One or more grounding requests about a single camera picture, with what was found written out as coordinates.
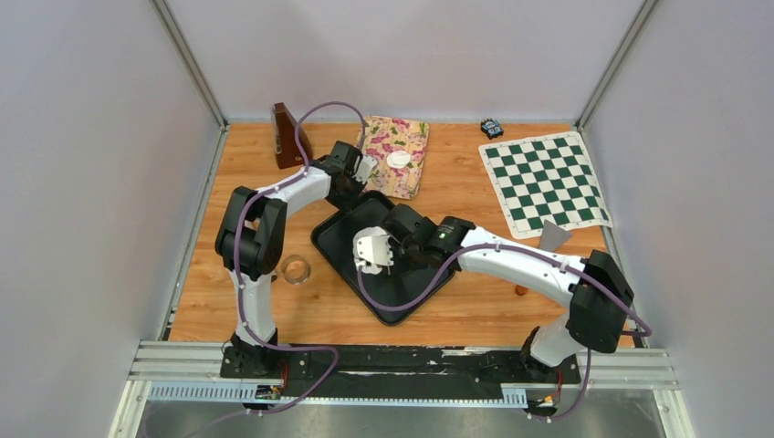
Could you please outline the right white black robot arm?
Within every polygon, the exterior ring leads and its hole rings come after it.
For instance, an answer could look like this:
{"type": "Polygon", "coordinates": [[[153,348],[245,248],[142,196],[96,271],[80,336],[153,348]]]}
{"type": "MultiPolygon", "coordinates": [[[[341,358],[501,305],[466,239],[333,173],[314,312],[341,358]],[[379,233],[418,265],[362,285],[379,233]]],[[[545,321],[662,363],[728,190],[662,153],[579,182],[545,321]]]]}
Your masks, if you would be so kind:
{"type": "Polygon", "coordinates": [[[544,381],[582,349],[603,354],[618,349],[634,293],[611,255],[599,250],[586,257],[556,254],[453,216],[435,224],[405,204],[394,207],[380,227],[420,264],[504,279],[567,309],[525,341],[521,368],[530,379],[544,381]]]}

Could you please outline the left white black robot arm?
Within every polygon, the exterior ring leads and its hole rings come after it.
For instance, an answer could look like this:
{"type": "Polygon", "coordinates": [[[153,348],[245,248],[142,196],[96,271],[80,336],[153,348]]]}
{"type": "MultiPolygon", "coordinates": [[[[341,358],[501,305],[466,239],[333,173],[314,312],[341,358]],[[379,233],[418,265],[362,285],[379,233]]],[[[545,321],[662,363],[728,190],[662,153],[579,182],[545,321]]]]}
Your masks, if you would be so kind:
{"type": "Polygon", "coordinates": [[[271,286],[288,219],[320,200],[349,208],[378,164],[342,141],[318,160],[302,148],[298,153],[303,167],[293,175],[256,190],[240,186],[232,192],[214,244],[235,288],[237,326],[231,344],[258,377],[272,375],[279,365],[271,286]]]}

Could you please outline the floral rectangular tray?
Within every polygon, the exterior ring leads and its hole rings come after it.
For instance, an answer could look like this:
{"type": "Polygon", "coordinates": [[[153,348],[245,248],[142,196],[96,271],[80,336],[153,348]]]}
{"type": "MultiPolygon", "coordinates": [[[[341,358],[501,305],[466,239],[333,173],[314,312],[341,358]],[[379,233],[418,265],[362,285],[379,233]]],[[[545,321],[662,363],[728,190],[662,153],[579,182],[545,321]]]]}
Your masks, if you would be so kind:
{"type": "Polygon", "coordinates": [[[429,124],[381,116],[366,117],[365,122],[363,151],[377,161],[366,189],[392,198],[413,199],[423,175],[429,124]]]}

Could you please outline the brown wooden metronome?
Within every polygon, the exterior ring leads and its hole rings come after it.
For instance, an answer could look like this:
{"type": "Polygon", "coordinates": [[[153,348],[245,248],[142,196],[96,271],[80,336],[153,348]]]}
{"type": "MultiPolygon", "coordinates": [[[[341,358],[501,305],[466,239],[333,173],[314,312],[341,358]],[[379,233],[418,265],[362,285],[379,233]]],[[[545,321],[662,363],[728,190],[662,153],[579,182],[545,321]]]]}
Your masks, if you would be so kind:
{"type": "Polygon", "coordinates": [[[313,149],[306,132],[299,127],[298,121],[291,114],[284,102],[275,103],[271,109],[271,119],[275,135],[275,162],[280,170],[303,164],[303,156],[296,143],[296,130],[302,150],[311,161],[313,149]]]}

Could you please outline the small blue black toy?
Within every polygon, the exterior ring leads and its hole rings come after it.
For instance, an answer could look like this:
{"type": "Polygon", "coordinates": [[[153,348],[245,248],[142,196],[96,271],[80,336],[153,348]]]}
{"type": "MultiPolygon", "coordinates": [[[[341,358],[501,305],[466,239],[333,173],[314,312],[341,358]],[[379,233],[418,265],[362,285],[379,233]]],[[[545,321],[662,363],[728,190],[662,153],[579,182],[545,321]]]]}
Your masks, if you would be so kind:
{"type": "Polygon", "coordinates": [[[504,130],[500,123],[491,118],[482,120],[479,127],[489,140],[501,137],[504,134],[504,130]]]}

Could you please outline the green white chess mat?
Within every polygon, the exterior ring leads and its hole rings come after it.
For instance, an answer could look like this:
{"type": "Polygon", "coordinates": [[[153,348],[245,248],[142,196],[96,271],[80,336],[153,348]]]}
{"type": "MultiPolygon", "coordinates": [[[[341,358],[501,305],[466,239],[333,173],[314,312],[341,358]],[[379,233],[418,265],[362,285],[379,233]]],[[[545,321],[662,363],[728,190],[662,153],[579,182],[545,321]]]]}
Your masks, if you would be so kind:
{"type": "Polygon", "coordinates": [[[483,144],[478,153],[514,238],[541,236],[545,222],[567,231],[613,227],[577,131],[483,144]]]}

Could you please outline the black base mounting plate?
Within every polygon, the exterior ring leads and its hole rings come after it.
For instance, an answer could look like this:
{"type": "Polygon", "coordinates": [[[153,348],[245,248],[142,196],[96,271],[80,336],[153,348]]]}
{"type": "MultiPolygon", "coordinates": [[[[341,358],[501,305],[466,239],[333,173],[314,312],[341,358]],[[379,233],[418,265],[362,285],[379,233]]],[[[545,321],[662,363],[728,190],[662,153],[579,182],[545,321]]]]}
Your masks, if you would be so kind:
{"type": "Polygon", "coordinates": [[[556,369],[528,370],[518,350],[467,351],[419,346],[340,345],[333,352],[278,351],[264,368],[232,346],[225,348],[220,375],[227,379],[275,379],[287,396],[299,396],[318,381],[314,397],[408,400],[494,400],[504,384],[577,384],[576,359],[556,369]]]}

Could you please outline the wooden handled metal scraper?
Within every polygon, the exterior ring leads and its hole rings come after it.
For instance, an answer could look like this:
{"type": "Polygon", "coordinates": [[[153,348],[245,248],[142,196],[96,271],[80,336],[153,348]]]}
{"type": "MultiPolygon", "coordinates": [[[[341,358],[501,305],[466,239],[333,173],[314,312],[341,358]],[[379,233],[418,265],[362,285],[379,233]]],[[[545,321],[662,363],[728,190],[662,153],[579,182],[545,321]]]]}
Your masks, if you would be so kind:
{"type": "Polygon", "coordinates": [[[555,252],[572,238],[572,233],[549,220],[543,222],[538,249],[555,252]]]}

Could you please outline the aluminium frame rail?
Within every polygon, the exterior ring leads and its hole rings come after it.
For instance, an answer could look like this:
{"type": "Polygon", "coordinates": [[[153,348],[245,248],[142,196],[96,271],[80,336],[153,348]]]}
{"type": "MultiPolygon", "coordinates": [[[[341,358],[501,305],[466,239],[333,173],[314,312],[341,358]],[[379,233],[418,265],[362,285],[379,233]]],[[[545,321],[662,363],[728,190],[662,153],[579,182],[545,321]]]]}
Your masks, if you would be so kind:
{"type": "Polygon", "coordinates": [[[670,358],[663,349],[579,353],[556,370],[530,374],[519,353],[504,347],[340,345],[338,357],[304,349],[283,352],[259,370],[229,345],[143,341],[136,351],[113,437],[140,430],[147,402],[234,402],[278,406],[298,401],[331,406],[470,407],[523,412],[550,396],[560,408],[572,393],[587,397],[646,391],[654,421],[668,437],[691,437],[670,358]]]}

